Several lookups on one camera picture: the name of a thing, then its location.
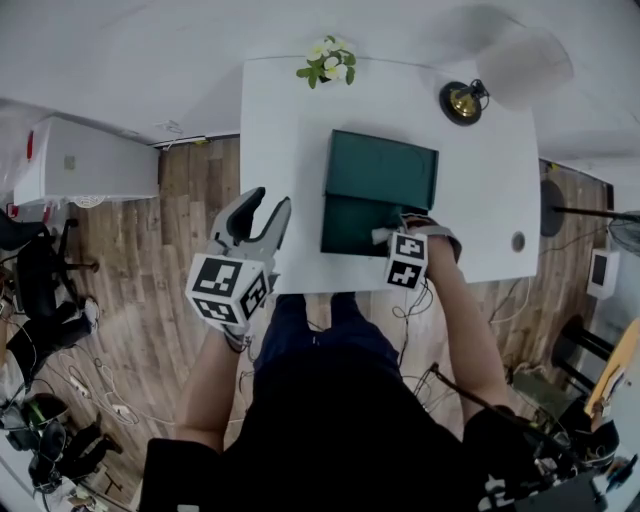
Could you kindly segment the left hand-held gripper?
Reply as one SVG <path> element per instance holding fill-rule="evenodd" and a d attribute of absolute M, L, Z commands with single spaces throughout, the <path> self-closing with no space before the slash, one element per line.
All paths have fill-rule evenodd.
<path fill-rule="evenodd" d="M 248 328 L 273 290 L 275 254 L 292 207 L 289 197 L 282 199 L 262 232 L 245 242 L 265 194 L 264 187 L 256 187 L 223 208 L 214 220 L 211 240 L 193 257 L 185 295 L 197 315 L 218 329 Z"/>

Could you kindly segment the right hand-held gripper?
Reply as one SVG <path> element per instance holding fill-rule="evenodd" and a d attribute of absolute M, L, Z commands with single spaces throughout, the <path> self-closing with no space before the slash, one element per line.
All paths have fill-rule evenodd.
<path fill-rule="evenodd" d="M 426 276 L 429 266 L 428 242 L 431 238 L 445 238 L 458 262 L 462 246 L 453 232 L 428 216 L 403 215 L 399 231 L 386 244 L 387 261 L 384 282 L 405 290 L 416 290 Z"/>

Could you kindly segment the dark green drawer box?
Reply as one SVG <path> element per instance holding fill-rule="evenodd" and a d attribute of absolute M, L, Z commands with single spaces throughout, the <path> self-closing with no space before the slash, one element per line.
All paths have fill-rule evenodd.
<path fill-rule="evenodd" d="M 395 230 L 401 216 L 427 214 L 435 202 L 439 152 L 342 130 L 331 134 L 320 250 L 385 257 L 372 232 Z"/>

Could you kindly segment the person's left forearm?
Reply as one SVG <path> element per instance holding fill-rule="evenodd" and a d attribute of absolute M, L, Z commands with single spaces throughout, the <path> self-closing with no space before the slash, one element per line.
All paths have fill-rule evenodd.
<path fill-rule="evenodd" d="M 224 335 L 210 329 L 182 389 L 174 415 L 176 439 L 224 449 L 236 389 L 240 354 Z"/>

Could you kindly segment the person's right forearm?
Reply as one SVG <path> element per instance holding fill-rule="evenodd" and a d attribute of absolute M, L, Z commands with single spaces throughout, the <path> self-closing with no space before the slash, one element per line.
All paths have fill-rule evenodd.
<path fill-rule="evenodd" d="M 492 406 L 509 405 L 495 335 L 455 261 L 448 238 L 428 239 L 428 275 L 440 300 L 455 383 Z"/>

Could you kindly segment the white box device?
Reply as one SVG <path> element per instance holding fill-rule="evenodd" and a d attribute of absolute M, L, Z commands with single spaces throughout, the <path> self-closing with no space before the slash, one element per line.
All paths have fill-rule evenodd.
<path fill-rule="evenodd" d="M 593 249 L 587 294 L 597 300 L 610 298 L 615 291 L 620 262 L 620 252 L 616 250 Z"/>

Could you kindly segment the person's dark trousers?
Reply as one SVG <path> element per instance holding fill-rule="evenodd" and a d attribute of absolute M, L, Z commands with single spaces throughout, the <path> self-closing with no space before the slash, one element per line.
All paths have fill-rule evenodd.
<path fill-rule="evenodd" d="M 254 370 L 260 372 L 272 363 L 306 354 L 311 350 L 339 352 L 354 349 L 399 371 L 399 353 L 381 330 L 361 313 L 353 292 L 337 293 L 330 300 L 331 325 L 323 331 L 309 327 L 306 299 L 302 294 L 281 294 L 264 335 Z"/>

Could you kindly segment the black standing fan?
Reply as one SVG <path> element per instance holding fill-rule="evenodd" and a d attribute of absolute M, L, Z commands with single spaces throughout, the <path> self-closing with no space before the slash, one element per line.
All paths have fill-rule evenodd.
<path fill-rule="evenodd" d="M 606 219 L 609 221 L 607 230 L 614 243 L 640 257 L 640 211 L 620 213 L 568 207 L 561 189 L 550 179 L 541 181 L 540 197 L 540 234 L 543 237 L 556 236 L 563 226 L 566 214 Z"/>

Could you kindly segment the small white flower plant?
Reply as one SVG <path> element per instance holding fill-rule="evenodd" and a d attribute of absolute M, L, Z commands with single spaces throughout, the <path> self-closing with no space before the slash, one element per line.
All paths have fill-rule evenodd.
<path fill-rule="evenodd" d="M 305 66 L 296 71 L 296 77 L 304 80 L 310 89 L 335 81 L 352 85 L 356 64 L 357 57 L 351 45 L 329 34 L 312 45 Z"/>

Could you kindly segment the person's black shirt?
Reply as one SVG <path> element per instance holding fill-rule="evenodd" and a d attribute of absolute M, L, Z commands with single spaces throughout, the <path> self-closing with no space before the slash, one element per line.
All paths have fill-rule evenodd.
<path fill-rule="evenodd" d="M 314 347 L 255 376 L 224 451 L 150 441 L 140 512 L 477 512 L 489 479 L 537 476 L 510 415 L 481 411 L 456 437 L 380 357 Z"/>

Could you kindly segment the white shade table lamp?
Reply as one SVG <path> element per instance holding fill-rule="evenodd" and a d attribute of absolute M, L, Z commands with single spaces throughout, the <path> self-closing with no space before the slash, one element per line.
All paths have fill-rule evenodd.
<path fill-rule="evenodd" d="M 451 81 L 439 91 L 439 105 L 458 126 L 477 123 L 487 106 L 520 111 L 571 81 L 574 67 L 560 40 L 546 29 L 524 28 L 483 49 L 475 58 L 476 78 Z"/>

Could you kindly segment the black office chair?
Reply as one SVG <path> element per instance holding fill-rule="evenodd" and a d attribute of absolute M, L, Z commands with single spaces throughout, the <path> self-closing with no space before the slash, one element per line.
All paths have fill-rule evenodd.
<path fill-rule="evenodd" d="M 42 222 L 18 222 L 0 209 L 0 250 L 10 255 L 0 259 L 0 271 L 9 281 L 17 300 L 18 310 L 28 318 L 49 318 L 57 308 L 56 289 L 64 286 L 76 306 L 82 301 L 73 281 L 71 270 L 90 270 L 96 273 L 100 265 L 70 263 L 66 260 L 69 231 L 78 220 L 65 221 L 60 237 L 51 234 Z"/>

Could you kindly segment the round wooden side table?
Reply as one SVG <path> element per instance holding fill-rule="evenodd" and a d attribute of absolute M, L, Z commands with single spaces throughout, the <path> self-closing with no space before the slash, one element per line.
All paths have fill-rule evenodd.
<path fill-rule="evenodd" d="M 563 326 L 555 341 L 551 362 L 554 367 L 560 368 L 590 391 L 584 412 L 592 417 L 594 405 L 608 401 L 621 384 L 639 343 L 640 318 L 634 319 L 619 341 L 612 344 L 589 331 L 584 326 L 582 316 L 574 315 Z M 591 380 L 570 363 L 577 349 L 582 349 L 605 363 L 597 381 Z"/>

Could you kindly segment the clear water bottle red label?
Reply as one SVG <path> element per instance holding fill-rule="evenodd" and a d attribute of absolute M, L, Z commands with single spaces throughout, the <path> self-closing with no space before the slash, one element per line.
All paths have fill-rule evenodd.
<path fill-rule="evenodd" d="M 26 159 L 31 123 L 28 117 L 11 110 L 0 110 L 0 198 L 11 192 Z"/>

